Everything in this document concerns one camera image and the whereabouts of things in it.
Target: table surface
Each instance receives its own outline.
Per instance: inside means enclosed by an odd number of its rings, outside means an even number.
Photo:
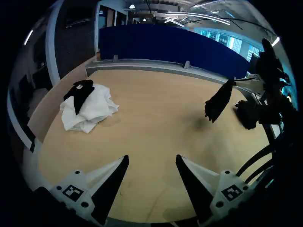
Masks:
[[[90,172],[128,154],[130,165],[109,217],[133,222],[170,222],[195,216],[175,165],[177,154],[212,171],[237,172],[268,145],[261,125],[246,130],[233,106],[244,96],[233,89],[218,120],[205,118],[204,105],[220,84],[188,76],[100,70],[89,79],[110,88],[119,111],[89,133],[65,131],[59,112],[44,139],[39,170],[53,185],[70,172]],[[246,179],[269,160],[264,157]]]

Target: ceiling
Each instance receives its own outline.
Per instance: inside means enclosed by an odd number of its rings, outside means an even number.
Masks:
[[[124,1],[127,6],[134,4],[137,13],[150,13],[145,0]],[[165,12],[193,12],[208,14],[219,18],[238,19],[234,21],[239,25],[245,24],[245,21],[248,21],[272,31],[271,26],[259,11],[248,1],[244,0],[149,0],[148,2],[152,13],[154,16],[157,16],[157,19],[160,19],[160,21],[166,20],[163,15]],[[183,18],[184,17],[179,17],[176,21],[185,24],[199,19],[196,17],[188,17],[186,20],[181,21]]]

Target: white towel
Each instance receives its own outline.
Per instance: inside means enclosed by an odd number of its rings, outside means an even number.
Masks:
[[[89,133],[99,121],[118,111],[111,98],[109,88],[100,84],[93,84],[95,89],[86,98],[78,115],[73,105],[74,97],[71,96],[60,105],[62,122],[65,130],[78,130]]]

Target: blue partition wall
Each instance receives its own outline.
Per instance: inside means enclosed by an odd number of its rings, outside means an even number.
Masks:
[[[228,47],[197,33],[163,25],[123,25],[99,30],[102,59],[150,59],[184,64],[243,78],[249,62]]]

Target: window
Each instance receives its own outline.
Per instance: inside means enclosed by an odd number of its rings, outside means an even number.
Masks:
[[[200,34],[207,37],[207,31],[205,30],[202,30]]]
[[[206,30],[201,30],[200,35],[211,38],[212,40],[215,40],[215,41],[223,44],[224,46],[227,46],[228,48],[232,49],[237,54],[240,54],[241,45],[242,45],[242,40],[240,40],[240,39],[236,39],[234,37],[231,37],[231,36],[228,36],[228,35],[225,35],[222,33],[206,31]]]
[[[253,47],[252,45],[250,45],[246,60],[250,62],[251,57],[252,57],[253,54],[255,54],[256,56],[259,57],[259,51],[260,50],[258,48]]]
[[[233,51],[235,51],[237,54],[240,54],[241,45],[242,45],[242,40],[230,36],[228,37],[227,46],[231,48]]]
[[[208,37],[211,38],[211,39],[213,39],[213,40],[216,40],[217,33],[216,32],[210,32]]]
[[[227,46],[228,36],[219,34],[219,43],[223,44],[224,46]]]

